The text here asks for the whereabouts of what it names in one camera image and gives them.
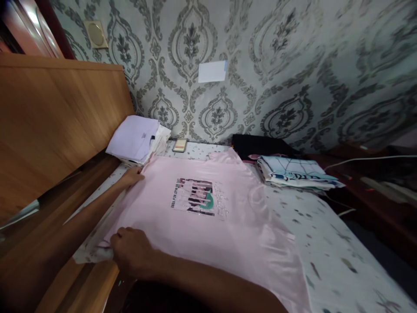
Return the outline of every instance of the light switch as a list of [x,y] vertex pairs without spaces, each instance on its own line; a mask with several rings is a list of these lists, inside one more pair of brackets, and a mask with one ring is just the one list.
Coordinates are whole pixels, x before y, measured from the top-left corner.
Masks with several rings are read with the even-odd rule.
[[200,63],[199,83],[224,81],[226,78],[227,61]]
[[86,27],[88,38],[93,48],[100,49],[109,47],[100,21],[84,21],[84,26]]

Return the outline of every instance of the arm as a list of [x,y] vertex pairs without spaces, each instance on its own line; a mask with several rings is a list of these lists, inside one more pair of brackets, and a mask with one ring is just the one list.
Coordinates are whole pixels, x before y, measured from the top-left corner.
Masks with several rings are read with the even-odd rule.
[[287,310],[270,291],[211,266],[154,250],[145,233],[120,228],[111,238],[120,270],[147,281],[178,288],[215,312],[274,312]]
[[131,168],[108,190],[62,226],[40,247],[24,268],[1,281],[1,296],[13,312],[33,312],[59,270],[84,242],[119,194],[144,179],[140,169]]

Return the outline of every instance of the graphic print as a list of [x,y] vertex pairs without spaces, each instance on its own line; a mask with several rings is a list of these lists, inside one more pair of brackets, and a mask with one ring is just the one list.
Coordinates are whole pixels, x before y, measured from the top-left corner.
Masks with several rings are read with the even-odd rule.
[[178,178],[171,208],[215,216],[213,183],[205,180]]

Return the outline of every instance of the folded blue patterned cloth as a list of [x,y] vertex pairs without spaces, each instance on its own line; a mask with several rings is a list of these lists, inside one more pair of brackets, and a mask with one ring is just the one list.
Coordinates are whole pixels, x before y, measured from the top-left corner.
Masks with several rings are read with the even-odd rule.
[[261,156],[259,160],[263,160],[268,165],[271,169],[270,176],[276,178],[337,180],[336,177],[327,175],[316,161],[289,159],[279,156]]

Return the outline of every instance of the white paper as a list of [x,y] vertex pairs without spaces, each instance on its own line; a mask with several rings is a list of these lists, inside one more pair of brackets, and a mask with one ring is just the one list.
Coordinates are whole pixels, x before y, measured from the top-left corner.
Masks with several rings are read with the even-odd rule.
[[226,69],[227,61],[201,63],[199,65],[199,83],[224,81]]

